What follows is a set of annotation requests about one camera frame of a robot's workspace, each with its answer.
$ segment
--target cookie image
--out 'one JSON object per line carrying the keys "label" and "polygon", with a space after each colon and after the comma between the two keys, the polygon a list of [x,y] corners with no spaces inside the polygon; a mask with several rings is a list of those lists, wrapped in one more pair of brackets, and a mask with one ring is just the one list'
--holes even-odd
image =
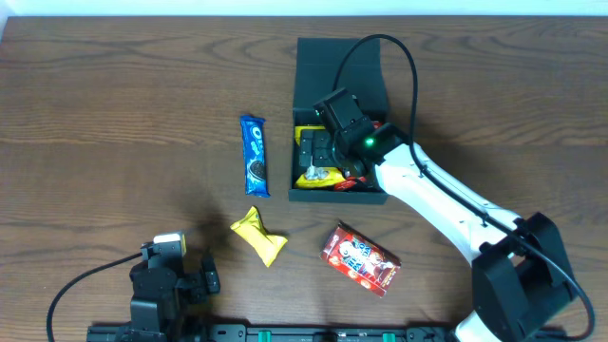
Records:
{"label": "cookie image", "polygon": [[261,161],[254,161],[249,165],[249,172],[257,179],[266,181],[266,167]]}
{"label": "cookie image", "polygon": [[378,252],[371,252],[370,255],[370,262],[373,265],[378,265],[380,264],[382,261],[384,261],[384,258],[380,255],[380,253]]}
{"label": "cookie image", "polygon": [[339,258],[339,257],[337,257],[337,256],[332,256],[332,257],[330,258],[330,263],[331,263],[333,266],[340,266],[340,258]]}

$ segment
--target red snack box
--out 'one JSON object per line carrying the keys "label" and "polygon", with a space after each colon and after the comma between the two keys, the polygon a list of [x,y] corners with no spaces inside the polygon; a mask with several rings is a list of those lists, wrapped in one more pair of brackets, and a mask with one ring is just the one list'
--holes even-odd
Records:
{"label": "red snack box", "polygon": [[401,268],[399,259],[343,223],[328,238],[321,258],[373,293],[384,296]]}

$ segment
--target yellow candy wrapper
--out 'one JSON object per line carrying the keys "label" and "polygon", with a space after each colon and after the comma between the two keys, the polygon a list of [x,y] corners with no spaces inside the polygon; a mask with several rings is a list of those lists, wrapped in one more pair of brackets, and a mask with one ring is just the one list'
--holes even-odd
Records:
{"label": "yellow candy wrapper", "polygon": [[[307,129],[325,129],[324,125],[302,125],[295,127],[295,143],[300,145],[302,131]],[[342,172],[337,167],[314,167],[311,166],[305,174],[295,181],[297,189],[315,189],[326,186],[334,186],[345,181]]]}
{"label": "yellow candy wrapper", "polygon": [[295,181],[295,187],[298,189],[315,189],[334,186],[342,181],[345,181],[344,176],[337,167],[311,166],[305,174]]}
{"label": "yellow candy wrapper", "polygon": [[269,235],[266,232],[255,206],[249,209],[249,213],[247,213],[244,219],[233,223],[230,229],[256,249],[257,254],[262,258],[266,267],[270,267],[273,261],[275,261],[278,251],[287,243],[285,237]]}

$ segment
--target blue snack wrapper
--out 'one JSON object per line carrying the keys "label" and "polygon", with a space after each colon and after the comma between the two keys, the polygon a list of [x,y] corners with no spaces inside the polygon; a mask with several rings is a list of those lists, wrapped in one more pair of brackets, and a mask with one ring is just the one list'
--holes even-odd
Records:
{"label": "blue snack wrapper", "polygon": [[265,120],[249,115],[240,117],[243,133],[243,159],[245,161],[245,194],[268,198],[266,159],[262,125]]}

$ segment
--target wood grain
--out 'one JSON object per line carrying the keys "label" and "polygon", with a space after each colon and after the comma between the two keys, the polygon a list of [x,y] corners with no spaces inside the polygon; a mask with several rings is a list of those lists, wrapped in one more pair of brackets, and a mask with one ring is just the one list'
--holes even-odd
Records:
{"label": "wood grain", "polygon": [[[403,203],[288,202],[297,37],[404,40],[420,74],[418,142],[448,172],[560,227],[608,340],[608,25],[604,18],[10,18],[0,45],[0,340],[45,340],[57,291],[160,232],[212,245],[213,311],[252,323],[457,323],[468,265]],[[390,119],[410,75],[383,45]],[[267,119],[269,199],[243,190],[238,116]],[[256,205],[289,242],[266,269],[229,225]],[[338,219],[404,264],[384,299],[318,259]],[[128,320],[127,265],[71,289],[58,340]],[[552,321],[576,333],[582,306]]]}

